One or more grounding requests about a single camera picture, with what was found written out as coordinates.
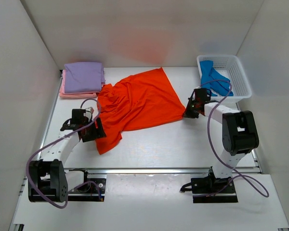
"purple towel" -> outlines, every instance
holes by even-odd
[[[101,63],[79,62],[65,64],[64,67],[66,94],[101,91],[102,83],[105,83],[104,68]]]

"robotic arm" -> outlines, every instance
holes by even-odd
[[[59,138],[92,122],[93,108],[73,109],[72,118],[63,123]],[[91,126],[74,133],[54,144],[51,149],[37,161],[31,161],[29,173],[37,188],[54,202],[64,202],[68,192],[84,183],[84,171],[69,171],[65,173],[64,164],[73,148],[82,140],[93,141],[106,137],[100,118]],[[31,202],[44,201],[43,198],[28,184],[28,197]]]
[[[210,100],[209,90],[206,88],[194,89],[183,116],[187,118],[198,118],[199,114],[209,116],[216,104],[218,102]],[[219,158],[227,166],[218,161],[210,168],[205,179],[208,193],[217,192],[227,185],[238,162],[259,145],[252,112],[241,112],[219,105],[212,112],[211,118],[223,126],[224,150]]]

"pink folded cloth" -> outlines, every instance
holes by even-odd
[[[66,71],[63,70],[62,72],[62,84],[61,84],[61,88],[60,88],[60,92],[59,92],[59,96],[61,98],[69,98],[69,99],[85,99],[85,98],[96,98],[97,97],[97,93],[98,92],[82,92],[79,94],[75,94],[75,93],[70,93],[70,94],[66,94],[64,92],[64,86],[66,83]]]

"white tabletop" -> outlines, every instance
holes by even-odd
[[[105,68],[106,83],[116,84],[121,79],[153,67]],[[183,105],[188,102],[193,89],[200,84],[197,67],[164,67],[174,90]],[[71,117],[73,108],[79,108],[83,100],[58,98],[45,144],[58,137],[64,121]],[[95,102],[86,102],[93,106]],[[212,121],[211,133],[218,153],[223,150],[222,125]],[[79,143],[69,156],[67,168],[203,168],[216,161],[208,142],[207,118],[183,119],[162,126],[127,131],[123,139],[109,152],[99,155],[95,142]],[[238,167],[254,167],[251,154],[245,156]]]
[[[238,203],[193,204],[179,193],[190,175],[107,175],[105,202],[68,202],[65,209],[31,203],[27,185],[14,224],[24,231],[277,231],[287,219],[270,175],[253,174],[269,191],[264,198],[235,180]]]

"red cloth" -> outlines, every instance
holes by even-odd
[[[114,148],[122,131],[154,127],[182,119],[180,102],[163,68],[104,85],[98,95],[106,138],[96,140],[99,154]]]

